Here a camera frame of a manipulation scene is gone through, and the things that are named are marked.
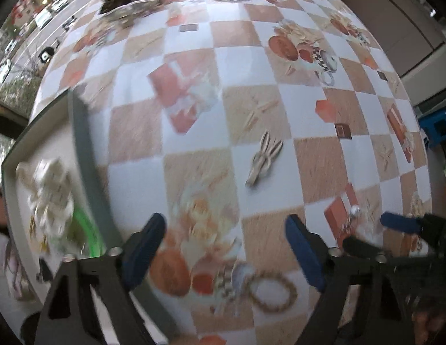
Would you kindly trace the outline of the green translucent bangle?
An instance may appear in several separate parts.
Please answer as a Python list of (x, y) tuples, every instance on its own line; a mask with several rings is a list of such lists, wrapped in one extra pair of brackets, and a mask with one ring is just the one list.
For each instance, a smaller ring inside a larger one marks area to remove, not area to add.
[(95, 227), (91, 219), (78, 206), (75, 206), (72, 218), (76, 223), (78, 223), (79, 227), (85, 234), (89, 257), (100, 257), (104, 253), (104, 243), (101, 240), (98, 229)]

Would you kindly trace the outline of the black small claw clip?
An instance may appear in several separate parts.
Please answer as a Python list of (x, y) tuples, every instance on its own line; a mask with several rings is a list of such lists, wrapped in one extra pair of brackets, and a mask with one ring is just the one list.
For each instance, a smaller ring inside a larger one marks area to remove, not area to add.
[(46, 260), (43, 257), (40, 257), (39, 260), (39, 270), (36, 274), (37, 282), (39, 283), (51, 283), (54, 279), (54, 275), (47, 264)]

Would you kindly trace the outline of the cream polka dot scrunchie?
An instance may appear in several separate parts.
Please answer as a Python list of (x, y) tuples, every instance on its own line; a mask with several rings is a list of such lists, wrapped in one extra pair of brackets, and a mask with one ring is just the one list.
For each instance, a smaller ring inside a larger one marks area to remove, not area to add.
[(62, 239), (68, 232), (75, 208), (68, 170), (62, 161), (42, 159), (35, 166), (19, 162), (16, 178), (29, 192), (27, 203), (41, 234)]

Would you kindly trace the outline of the small eye bead earring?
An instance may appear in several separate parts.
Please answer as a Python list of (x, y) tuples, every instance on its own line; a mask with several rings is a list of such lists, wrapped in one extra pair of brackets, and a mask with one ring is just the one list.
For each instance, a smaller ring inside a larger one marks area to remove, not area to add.
[(341, 231), (351, 234), (358, 223), (361, 213), (362, 210), (359, 205), (352, 205), (347, 212), (346, 221), (341, 225)]

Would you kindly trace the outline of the grey shallow tray box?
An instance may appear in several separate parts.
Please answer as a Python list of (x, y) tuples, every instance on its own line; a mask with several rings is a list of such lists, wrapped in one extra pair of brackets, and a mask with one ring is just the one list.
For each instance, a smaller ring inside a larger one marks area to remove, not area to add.
[[(145, 283), (166, 232), (155, 213), (123, 240), (102, 189), (88, 111), (64, 90), (29, 123), (2, 165), (8, 229), (29, 286), (43, 303), (26, 320), (35, 344), (104, 344), (108, 310), (120, 344), (151, 344), (139, 309), (167, 334), (176, 326)], [(43, 280), (35, 280), (43, 275)]]

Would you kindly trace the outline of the blue plastic stool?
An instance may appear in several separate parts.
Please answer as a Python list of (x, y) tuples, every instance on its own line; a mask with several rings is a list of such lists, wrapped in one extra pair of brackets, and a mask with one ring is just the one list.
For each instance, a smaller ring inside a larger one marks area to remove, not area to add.
[(419, 127), (426, 133), (428, 146), (437, 146), (446, 140), (446, 108), (422, 116)]

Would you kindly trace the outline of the checkered patterned tablecloth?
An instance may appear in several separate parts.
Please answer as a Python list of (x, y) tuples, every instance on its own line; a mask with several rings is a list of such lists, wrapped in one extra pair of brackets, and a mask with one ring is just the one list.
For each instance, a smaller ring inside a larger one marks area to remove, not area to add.
[[(82, 86), (98, 171), (123, 237), (162, 213), (148, 285), (180, 344), (293, 344), (318, 293), (286, 241), (297, 214), (330, 247), (426, 244), (380, 215), (431, 209), (426, 150), (384, 51), (340, 0), (171, 0), (132, 26), (85, 6), (36, 108)], [(262, 134), (284, 145), (246, 187)]]

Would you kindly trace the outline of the large clear claw clip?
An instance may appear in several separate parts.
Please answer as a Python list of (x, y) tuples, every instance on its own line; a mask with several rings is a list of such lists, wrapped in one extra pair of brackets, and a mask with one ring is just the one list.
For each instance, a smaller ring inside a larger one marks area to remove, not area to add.
[(120, 27), (129, 27), (133, 25), (137, 18), (154, 13), (160, 6), (160, 0), (139, 0), (119, 6), (101, 17), (108, 23), (114, 23)]

